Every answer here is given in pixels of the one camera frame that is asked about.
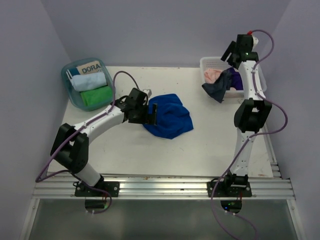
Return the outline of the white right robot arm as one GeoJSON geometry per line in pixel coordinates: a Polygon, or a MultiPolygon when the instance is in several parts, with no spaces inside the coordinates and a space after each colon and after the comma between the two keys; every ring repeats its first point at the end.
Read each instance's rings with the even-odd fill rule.
{"type": "Polygon", "coordinates": [[[249,161],[255,138],[265,125],[272,105],[265,97],[258,71],[258,53],[254,51],[259,40],[252,32],[239,34],[232,41],[221,60],[238,70],[243,86],[244,100],[234,114],[237,140],[234,160],[223,177],[222,189],[227,196],[235,196],[249,187],[249,161]]]}

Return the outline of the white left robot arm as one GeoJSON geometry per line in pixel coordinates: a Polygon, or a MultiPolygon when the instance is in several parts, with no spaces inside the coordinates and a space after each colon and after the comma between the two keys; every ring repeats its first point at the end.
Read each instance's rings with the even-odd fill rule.
{"type": "Polygon", "coordinates": [[[124,122],[131,124],[155,125],[157,105],[149,110],[150,89],[133,88],[125,95],[107,106],[95,116],[70,125],[60,126],[51,149],[51,157],[70,173],[86,183],[86,190],[92,196],[103,193],[102,176],[89,164],[89,146],[101,134],[124,122]]]}

